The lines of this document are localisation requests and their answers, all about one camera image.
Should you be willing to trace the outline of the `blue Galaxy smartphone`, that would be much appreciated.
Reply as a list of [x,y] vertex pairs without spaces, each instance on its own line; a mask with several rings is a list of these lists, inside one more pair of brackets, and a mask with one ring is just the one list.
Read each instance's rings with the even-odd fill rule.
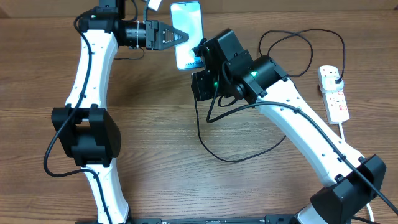
[[201,4],[198,1],[175,2],[170,5],[172,26],[186,34],[188,40],[175,46],[176,64],[179,70],[203,68],[200,57],[193,51],[203,39]]

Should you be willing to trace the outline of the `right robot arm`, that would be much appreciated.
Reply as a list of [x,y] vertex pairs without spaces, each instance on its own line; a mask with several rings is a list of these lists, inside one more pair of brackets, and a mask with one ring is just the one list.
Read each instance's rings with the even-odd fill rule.
[[273,58],[253,59],[231,29],[201,40],[193,52],[204,62],[203,71],[192,75],[194,100],[245,100],[247,108],[257,108],[292,141],[322,183],[297,213],[266,215],[266,223],[350,223],[382,197],[385,163],[378,156],[364,157],[337,136]]

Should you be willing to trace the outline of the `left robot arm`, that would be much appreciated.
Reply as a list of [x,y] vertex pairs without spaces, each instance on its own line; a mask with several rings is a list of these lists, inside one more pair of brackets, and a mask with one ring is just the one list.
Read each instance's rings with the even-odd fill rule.
[[[100,1],[73,22],[81,38],[81,54],[73,88],[65,105],[52,110],[56,130],[44,155],[44,171],[52,177],[83,173],[93,193],[98,216],[94,223],[132,223],[117,170],[121,133],[107,110],[112,63],[120,46],[164,50],[189,40],[189,35],[157,20],[125,18],[125,1]],[[60,141],[67,157],[79,167],[55,174],[50,152]]]

